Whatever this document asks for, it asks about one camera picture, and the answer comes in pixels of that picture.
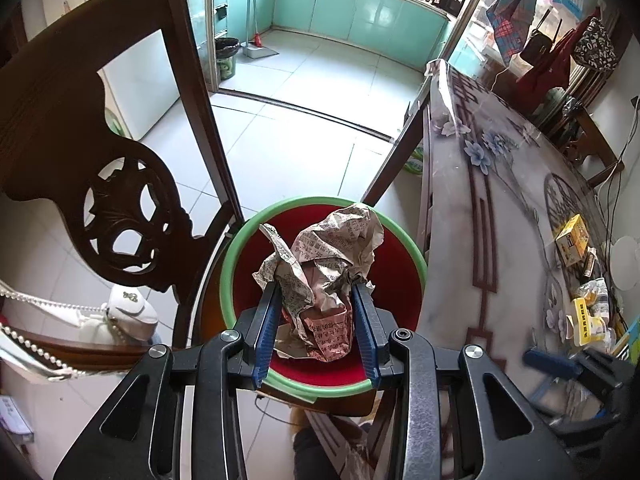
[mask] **screw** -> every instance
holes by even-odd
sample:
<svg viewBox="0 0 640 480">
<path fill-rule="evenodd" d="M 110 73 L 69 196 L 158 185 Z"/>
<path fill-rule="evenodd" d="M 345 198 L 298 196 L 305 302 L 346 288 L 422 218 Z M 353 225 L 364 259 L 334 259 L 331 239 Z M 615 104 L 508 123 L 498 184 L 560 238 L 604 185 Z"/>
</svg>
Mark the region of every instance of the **screw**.
<svg viewBox="0 0 640 480">
<path fill-rule="evenodd" d="M 220 339 L 222 339 L 222 341 L 225 341 L 227 343 L 231 343 L 232 341 L 237 340 L 239 337 L 240 337 L 240 334 L 238 333 L 238 330 L 230 329 L 220 333 Z"/>
<path fill-rule="evenodd" d="M 153 345 L 149 349 L 149 355 L 153 359 L 158 359 L 159 357 L 162 357 L 164 354 L 166 354 L 166 346 L 164 345 Z"/>
<path fill-rule="evenodd" d="M 482 349 L 477 345 L 469 345 L 465 348 L 465 354 L 472 359 L 479 359 L 482 357 Z"/>
<path fill-rule="evenodd" d="M 411 337 L 411 332 L 405 328 L 399 328 L 396 330 L 396 339 L 399 339 L 400 341 L 409 341 Z"/>
</svg>

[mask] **trash bin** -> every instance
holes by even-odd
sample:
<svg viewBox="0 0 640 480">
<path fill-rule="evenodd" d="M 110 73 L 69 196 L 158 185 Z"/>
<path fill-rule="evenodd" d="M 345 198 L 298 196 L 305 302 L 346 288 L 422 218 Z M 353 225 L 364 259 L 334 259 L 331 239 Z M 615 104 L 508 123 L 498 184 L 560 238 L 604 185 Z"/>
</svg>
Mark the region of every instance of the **trash bin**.
<svg viewBox="0 0 640 480">
<path fill-rule="evenodd" d="M 244 309 L 260 301 L 262 291 L 252 272 L 273 253 L 270 241 L 258 230 L 261 223 L 273 225 L 291 246 L 302 229 L 352 203 L 353 200 L 334 197 L 291 198 L 253 216 L 229 245 L 222 266 L 219 305 L 226 326 L 233 327 Z M 426 263 L 409 235 L 387 216 L 376 213 L 385 229 L 385 241 L 376 249 L 376 259 L 367 276 L 376 286 L 372 298 L 377 307 L 394 314 L 398 326 L 415 330 L 422 306 Z M 318 397 L 355 395 L 372 388 L 355 342 L 347 356 L 330 363 L 284 359 L 274 354 L 265 383 L 308 402 L 315 402 Z"/>
<path fill-rule="evenodd" d="M 236 75 L 236 54 L 240 51 L 240 41 L 236 38 L 217 38 L 216 65 L 222 81 Z"/>
</svg>

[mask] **plaid cloth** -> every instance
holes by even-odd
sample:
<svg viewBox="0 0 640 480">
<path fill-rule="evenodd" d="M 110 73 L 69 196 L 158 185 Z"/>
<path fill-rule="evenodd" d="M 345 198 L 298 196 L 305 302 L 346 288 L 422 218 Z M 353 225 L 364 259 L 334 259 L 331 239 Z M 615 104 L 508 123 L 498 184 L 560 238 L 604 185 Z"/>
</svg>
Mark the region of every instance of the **plaid cloth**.
<svg viewBox="0 0 640 480">
<path fill-rule="evenodd" d="M 505 66 L 509 66 L 511 57 L 523 51 L 535 12 L 536 0 L 496 0 L 486 10 Z"/>
</svg>

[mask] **black trash can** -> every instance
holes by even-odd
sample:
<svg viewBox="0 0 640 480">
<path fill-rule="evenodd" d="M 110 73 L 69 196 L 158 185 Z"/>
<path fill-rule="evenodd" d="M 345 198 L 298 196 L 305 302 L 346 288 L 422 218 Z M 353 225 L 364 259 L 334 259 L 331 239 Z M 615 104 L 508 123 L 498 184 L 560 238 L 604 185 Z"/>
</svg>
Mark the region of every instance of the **black trash can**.
<svg viewBox="0 0 640 480">
<path fill-rule="evenodd" d="M 240 41 L 236 38 L 217 38 L 216 65 L 222 81 L 236 75 L 236 54 L 240 51 Z"/>
</svg>

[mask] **black and white patterned bag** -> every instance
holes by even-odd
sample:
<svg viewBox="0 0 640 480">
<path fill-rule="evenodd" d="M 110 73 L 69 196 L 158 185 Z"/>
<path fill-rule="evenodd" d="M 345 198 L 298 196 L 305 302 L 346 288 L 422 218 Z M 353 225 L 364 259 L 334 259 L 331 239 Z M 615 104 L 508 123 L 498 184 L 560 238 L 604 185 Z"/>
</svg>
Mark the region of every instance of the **black and white patterned bag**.
<svg viewBox="0 0 640 480">
<path fill-rule="evenodd" d="M 618 66 L 618 56 L 602 22 L 592 18 L 574 48 L 574 61 L 598 72 L 610 72 Z"/>
</svg>

